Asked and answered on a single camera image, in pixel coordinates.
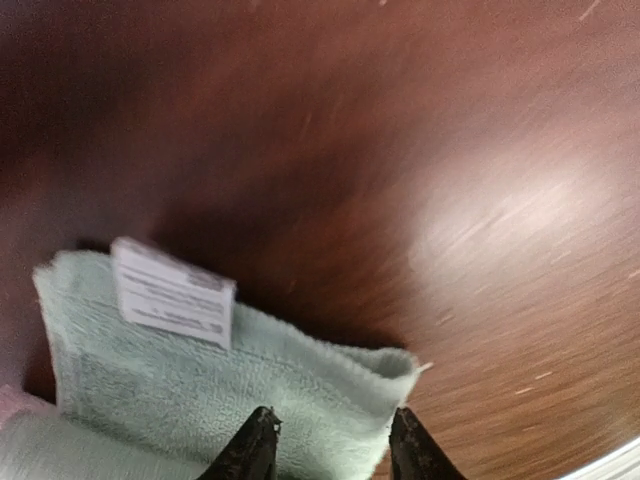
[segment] pink towel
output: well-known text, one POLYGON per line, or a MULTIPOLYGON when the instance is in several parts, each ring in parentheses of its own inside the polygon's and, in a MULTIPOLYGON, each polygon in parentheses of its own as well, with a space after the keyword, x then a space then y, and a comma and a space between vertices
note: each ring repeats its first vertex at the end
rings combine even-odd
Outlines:
POLYGON ((16 413, 24 411, 55 415, 56 408, 44 400, 23 392, 19 388, 11 385, 0 387, 0 430, 16 413))

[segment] white label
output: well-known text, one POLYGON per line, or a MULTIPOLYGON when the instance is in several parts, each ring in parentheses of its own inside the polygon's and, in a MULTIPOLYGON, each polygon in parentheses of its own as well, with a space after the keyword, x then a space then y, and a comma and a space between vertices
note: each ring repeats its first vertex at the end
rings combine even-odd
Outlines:
POLYGON ((130 238, 116 239, 111 254, 127 321, 231 348, 235 282, 130 238))

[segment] wooden table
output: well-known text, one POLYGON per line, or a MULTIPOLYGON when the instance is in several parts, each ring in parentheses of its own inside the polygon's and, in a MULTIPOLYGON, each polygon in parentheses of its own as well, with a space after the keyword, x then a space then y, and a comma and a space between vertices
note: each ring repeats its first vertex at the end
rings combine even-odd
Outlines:
POLYGON ((635 0, 5 2, 0 383, 53 396, 33 267, 156 242, 435 366, 474 479, 640 433, 635 0))

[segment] terry cloth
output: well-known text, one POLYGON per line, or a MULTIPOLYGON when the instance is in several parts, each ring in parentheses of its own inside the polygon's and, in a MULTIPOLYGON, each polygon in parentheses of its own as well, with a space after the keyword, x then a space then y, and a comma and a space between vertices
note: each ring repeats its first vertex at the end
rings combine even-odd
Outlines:
POLYGON ((318 341, 242 304, 230 351, 129 323, 103 254, 61 252, 35 284, 62 415, 170 458, 211 461, 264 405, 283 421, 279 476, 368 479, 419 376, 405 350, 318 341))
POLYGON ((43 415, 56 414, 55 407, 44 400, 11 385, 0 387, 0 430, 14 415, 24 411, 38 412, 43 415))
POLYGON ((0 478, 194 480, 206 465, 167 459, 74 425, 22 412, 0 431, 0 478))

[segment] wood grain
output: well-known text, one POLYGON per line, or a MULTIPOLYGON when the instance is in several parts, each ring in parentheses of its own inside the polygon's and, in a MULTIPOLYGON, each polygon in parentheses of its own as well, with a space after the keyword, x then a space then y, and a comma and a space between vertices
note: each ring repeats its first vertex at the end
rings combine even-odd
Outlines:
POLYGON ((120 235, 333 341, 435 362, 463 474, 640 432, 640 7, 5 2, 0 383, 51 398, 30 275, 120 235))

